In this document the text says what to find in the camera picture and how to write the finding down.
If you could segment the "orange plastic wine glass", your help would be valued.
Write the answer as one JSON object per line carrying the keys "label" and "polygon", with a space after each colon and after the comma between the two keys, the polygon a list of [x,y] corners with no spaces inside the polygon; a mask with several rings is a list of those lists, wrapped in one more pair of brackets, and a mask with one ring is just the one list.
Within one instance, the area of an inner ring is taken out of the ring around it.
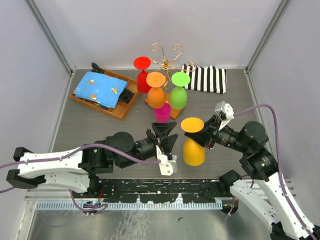
{"label": "orange plastic wine glass", "polygon": [[147,93],[147,103],[151,108],[161,108],[165,101],[166,96],[162,89],[166,81],[166,77],[160,72],[151,72],[146,77],[146,83],[151,87]]}

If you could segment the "gold wire glass rack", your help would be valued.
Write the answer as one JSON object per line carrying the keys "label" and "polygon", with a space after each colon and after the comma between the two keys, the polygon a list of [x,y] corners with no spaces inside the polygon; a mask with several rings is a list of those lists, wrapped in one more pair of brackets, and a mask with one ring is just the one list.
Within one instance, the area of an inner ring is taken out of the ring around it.
{"label": "gold wire glass rack", "polygon": [[[170,70],[171,69],[179,70],[179,71],[182,70],[182,68],[174,67],[172,65],[172,63],[174,61],[176,61],[182,55],[182,53],[184,52],[185,48],[181,44],[178,44],[178,43],[174,44],[171,47],[172,51],[177,51],[177,52],[180,51],[180,52],[172,60],[169,60],[169,59],[166,58],[164,47],[160,43],[153,43],[153,44],[150,45],[150,50],[152,52],[156,52],[158,49],[161,49],[163,60],[158,62],[158,61],[155,61],[155,60],[150,58],[150,61],[151,61],[151,63],[155,63],[155,64],[159,65],[159,69],[155,70],[154,72],[159,72],[161,70],[165,71],[165,82],[164,82],[163,86],[161,86],[160,88],[164,92],[165,102],[169,104],[169,102],[170,102],[170,94],[167,93],[167,90],[168,90],[168,84],[172,83]],[[196,68],[197,68],[197,65],[194,62],[191,62],[191,61],[187,62],[186,66],[189,67],[189,68],[192,67],[192,69],[186,70],[187,72],[194,72],[196,70]],[[182,109],[173,109],[173,110],[171,110],[170,118],[172,120],[176,120],[177,117],[180,115],[180,113],[182,111],[183,111],[183,108]]]}

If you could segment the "yellow plastic wine glass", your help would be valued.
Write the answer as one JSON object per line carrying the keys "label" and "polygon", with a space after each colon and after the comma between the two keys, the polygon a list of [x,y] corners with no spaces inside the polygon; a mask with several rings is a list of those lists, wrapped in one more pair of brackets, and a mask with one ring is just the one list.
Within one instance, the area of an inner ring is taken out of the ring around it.
{"label": "yellow plastic wine glass", "polygon": [[[197,133],[204,127],[204,122],[197,117],[188,117],[184,119],[180,127],[185,133]],[[205,162],[205,148],[196,143],[191,138],[187,137],[183,144],[183,160],[189,166],[200,166]]]}

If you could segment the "red plastic wine glass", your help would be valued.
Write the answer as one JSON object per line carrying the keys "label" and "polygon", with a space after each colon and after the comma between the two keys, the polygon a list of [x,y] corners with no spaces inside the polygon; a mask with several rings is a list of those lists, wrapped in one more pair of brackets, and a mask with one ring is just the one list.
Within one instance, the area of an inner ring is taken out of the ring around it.
{"label": "red plastic wine glass", "polygon": [[146,56],[139,56],[133,61],[133,65],[141,72],[136,77],[137,90],[142,94],[147,94],[150,86],[147,84],[148,69],[151,65],[151,60]]}

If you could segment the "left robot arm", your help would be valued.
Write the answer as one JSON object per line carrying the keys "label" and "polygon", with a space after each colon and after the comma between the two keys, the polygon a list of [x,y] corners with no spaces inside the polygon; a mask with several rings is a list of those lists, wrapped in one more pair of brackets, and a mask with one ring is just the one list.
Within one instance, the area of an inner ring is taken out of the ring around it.
{"label": "left robot arm", "polygon": [[112,173],[114,167],[157,165],[161,175],[171,176],[178,171],[172,150],[179,135],[170,134],[176,126],[175,121],[152,123],[141,140],[120,131],[104,140],[60,152],[33,153],[17,147],[11,163],[17,167],[8,171],[6,181],[16,189],[49,185],[95,198],[100,193],[98,175]]}

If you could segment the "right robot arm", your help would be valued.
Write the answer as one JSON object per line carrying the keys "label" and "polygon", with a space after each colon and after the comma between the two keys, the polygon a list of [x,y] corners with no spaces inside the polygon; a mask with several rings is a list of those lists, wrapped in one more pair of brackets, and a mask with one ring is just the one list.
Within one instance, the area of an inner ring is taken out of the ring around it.
{"label": "right robot arm", "polygon": [[189,117],[181,122],[185,136],[201,147],[212,149],[215,144],[242,153],[240,164],[245,173],[262,189],[267,200],[251,190],[234,170],[219,177],[219,191],[244,203],[266,225],[272,240],[318,240],[320,227],[301,211],[290,193],[275,157],[266,149],[269,138],[261,123],[247,122],[237,132],[220,116],[203,122]]}

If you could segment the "green plastic wine glass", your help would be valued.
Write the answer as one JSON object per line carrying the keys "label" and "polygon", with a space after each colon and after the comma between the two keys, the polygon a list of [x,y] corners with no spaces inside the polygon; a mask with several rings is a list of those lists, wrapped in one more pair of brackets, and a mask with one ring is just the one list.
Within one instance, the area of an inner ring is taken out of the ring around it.
{"label": "green plastic wine glass", "polygon": [[185,86],[190,83],[191,78],[184,72],[176,72],[172,75],[171,81],[175,87],[170,93],[169,104],[172,109],[181,110],[187,104],[188,96]]}

